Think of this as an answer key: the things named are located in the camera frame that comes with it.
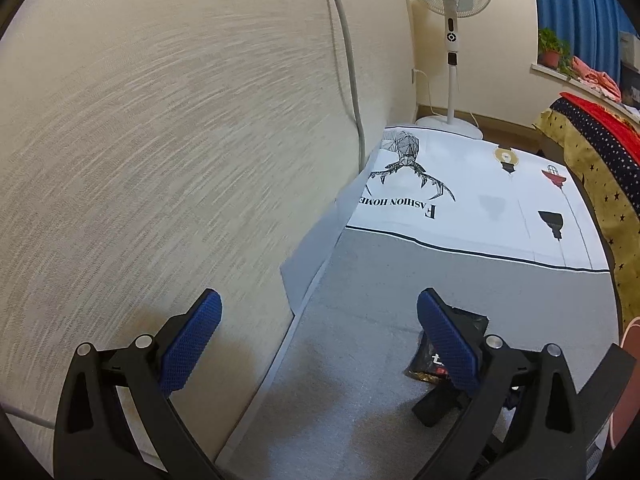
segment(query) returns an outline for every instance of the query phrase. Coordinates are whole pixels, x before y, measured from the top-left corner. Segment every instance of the blue curtain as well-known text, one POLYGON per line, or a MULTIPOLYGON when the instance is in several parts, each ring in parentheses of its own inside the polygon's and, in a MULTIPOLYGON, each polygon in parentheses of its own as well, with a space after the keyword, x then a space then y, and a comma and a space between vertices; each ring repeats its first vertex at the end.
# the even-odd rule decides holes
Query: blue curtain
POLYGON ((538 26, 567 40, 573 53, 620 83, 619 31, 637 34, 617 0, 537 0, 538 26))

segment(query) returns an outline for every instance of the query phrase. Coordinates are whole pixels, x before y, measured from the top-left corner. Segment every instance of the pink rounded object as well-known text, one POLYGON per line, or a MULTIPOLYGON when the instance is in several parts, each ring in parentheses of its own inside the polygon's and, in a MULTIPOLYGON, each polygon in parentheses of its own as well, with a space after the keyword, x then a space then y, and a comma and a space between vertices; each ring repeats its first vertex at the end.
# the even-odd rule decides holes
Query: pink rounded object
POLYGON ((609 441, 614 449, 640 411, 640 317, 636 317, 626 327, 621 346, 635 357, 637 362, 625 392, 620 397, 616 409, 613 410, 609 422, 609 441))

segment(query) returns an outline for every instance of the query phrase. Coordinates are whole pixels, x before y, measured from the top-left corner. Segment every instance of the yellow fabric with stars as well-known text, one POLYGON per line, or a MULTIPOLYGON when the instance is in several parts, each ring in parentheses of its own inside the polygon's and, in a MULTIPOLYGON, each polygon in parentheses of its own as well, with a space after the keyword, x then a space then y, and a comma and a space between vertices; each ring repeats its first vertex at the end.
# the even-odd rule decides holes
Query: yellow fabric with stars
POLYGON ((623 329, 640 316, 640 221, 607 165, 587 140, 559 112, 546 110, 536 128, 564 148, 564 163, 584 179, 600 231, 610 245, 614 283, 622 308, 623 329))

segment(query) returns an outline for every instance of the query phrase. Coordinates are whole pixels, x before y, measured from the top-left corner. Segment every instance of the white box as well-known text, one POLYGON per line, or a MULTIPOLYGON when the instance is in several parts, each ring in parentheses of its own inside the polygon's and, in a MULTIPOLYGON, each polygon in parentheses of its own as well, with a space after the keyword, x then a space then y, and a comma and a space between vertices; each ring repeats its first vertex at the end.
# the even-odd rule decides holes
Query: white box
POLYGON ((640 71, 640 40, 629 32, 620 32, 620 59, 640 71))

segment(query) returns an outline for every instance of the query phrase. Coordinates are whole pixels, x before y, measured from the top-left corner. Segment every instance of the black snack package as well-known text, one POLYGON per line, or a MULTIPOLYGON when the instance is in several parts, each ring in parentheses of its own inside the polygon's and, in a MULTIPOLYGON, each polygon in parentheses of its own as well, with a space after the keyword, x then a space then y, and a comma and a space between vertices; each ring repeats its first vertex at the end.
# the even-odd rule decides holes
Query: black snack package
MULTIPOLYGON (((489 318, 487 316, 468 312, 457 307, 453 307, 453 311, 471 319, 474 326, 484 335, 489 326, 489 318)), ((406 374, 418 381, 427 381, 434 384, 449 376, 447 369, 440 360, 440 356, 436 353, 433 344, 424 332, 420 335, 418 350, 411 364, 409 364, 406 374)))

